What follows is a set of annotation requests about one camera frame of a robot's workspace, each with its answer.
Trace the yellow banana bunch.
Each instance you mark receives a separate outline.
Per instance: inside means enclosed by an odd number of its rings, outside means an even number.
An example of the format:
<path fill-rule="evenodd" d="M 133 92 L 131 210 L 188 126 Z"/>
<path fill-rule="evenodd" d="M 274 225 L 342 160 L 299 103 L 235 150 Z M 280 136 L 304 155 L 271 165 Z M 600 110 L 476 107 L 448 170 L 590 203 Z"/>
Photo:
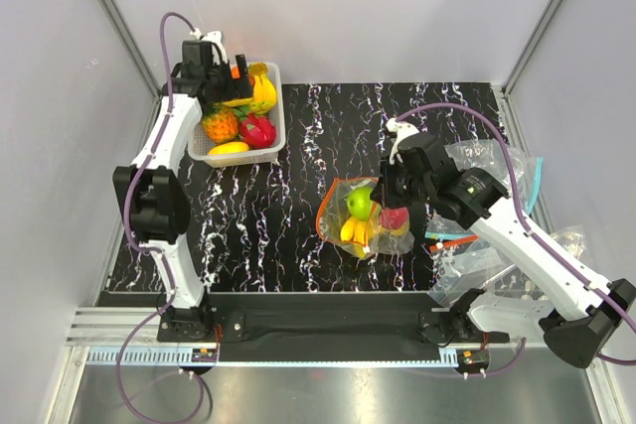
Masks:
<path fill-rule="evenodd" d="M 340 229 L 340 240 L 369 245 L 382 230 L 376 220 L 360 220 L 350 216 Z"/>

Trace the green apple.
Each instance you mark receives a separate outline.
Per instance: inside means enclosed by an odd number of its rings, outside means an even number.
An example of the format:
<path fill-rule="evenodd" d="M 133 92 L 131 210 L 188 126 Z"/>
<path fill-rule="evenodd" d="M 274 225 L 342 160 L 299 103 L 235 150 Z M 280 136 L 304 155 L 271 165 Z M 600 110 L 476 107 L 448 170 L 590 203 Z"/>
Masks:
<path fill-rule="evenodd" d="M 379 215 L 381 207 L 371 199 L 373 190 L 370 186 L 358 187 L 346 197 L 346 206 L 351 216 L 371 220 Z"/>

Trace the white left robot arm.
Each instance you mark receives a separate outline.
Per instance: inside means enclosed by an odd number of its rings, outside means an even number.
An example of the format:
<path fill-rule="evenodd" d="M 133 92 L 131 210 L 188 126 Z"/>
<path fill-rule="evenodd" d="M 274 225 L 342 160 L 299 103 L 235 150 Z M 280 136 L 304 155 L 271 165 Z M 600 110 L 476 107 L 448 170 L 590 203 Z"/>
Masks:
<path fill-rule="evenodd" d="M 182 60 L 168 67 L 155 124 L 129 166 L 112 176 L 126 237 L 132 248 L 152 256 L 167 305 L 186 310 L 180 329 L 195 341 L 214 330 L 215 317 L 199 307 L 204 288 L 195 271 L 186 232 L 190 202 L 178 180 L 180 162 L 194 127 L 217 106 L 252 101 L 245 56 L 231 66 L 222 33 L 213 31 L 182 44 Z"/>

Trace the red apple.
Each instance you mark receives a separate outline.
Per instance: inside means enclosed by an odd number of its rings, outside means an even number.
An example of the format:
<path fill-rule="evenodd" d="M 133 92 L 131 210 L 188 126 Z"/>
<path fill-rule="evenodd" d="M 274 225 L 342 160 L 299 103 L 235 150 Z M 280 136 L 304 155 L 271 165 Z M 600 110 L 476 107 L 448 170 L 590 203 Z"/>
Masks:
<path fill-rule="evenodd" d="M 408 209 L 388 209 L 384 208 L 379 214 L 379 224 L 383 229 L 397 231 L 401 229 L 409 219 Z"/>

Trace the clear bag orange zipper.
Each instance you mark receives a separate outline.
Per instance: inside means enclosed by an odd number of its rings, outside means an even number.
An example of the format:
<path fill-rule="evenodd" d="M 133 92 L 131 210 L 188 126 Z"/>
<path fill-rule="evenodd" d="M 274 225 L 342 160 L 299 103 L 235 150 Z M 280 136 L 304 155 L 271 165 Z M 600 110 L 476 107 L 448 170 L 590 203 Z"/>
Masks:
<path fill-rule="evenodd" d="M 374 202 L 371 192 L 377 183 L 372 177 L 334 180 L 316 215 L 318 236 L 359 259 L 411 252 L 408 209 Z"/>

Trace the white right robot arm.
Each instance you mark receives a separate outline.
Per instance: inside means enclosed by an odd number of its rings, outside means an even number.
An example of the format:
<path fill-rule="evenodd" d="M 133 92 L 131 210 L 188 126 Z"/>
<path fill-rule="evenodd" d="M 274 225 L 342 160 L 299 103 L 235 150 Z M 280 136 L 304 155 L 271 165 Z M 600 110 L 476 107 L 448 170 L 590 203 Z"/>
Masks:
<path fill-rule="evenodd" d="M 621 324 L 635 324 L 634 285 L 607 279 L 555 242 L 523 212 L 515 184 L 504 186 L 483 169 L 458 169 L 437 137 L 407 122 L 388 130 L 393 145 L 372 200 L 384 209 L 430 206 L 491 244 L 548 298 L 532 305 L 472 289 L 451 310 L 457 338 L 469 342 L 485 332 L 541 339 L 562 361 L 587 368 Z"/>

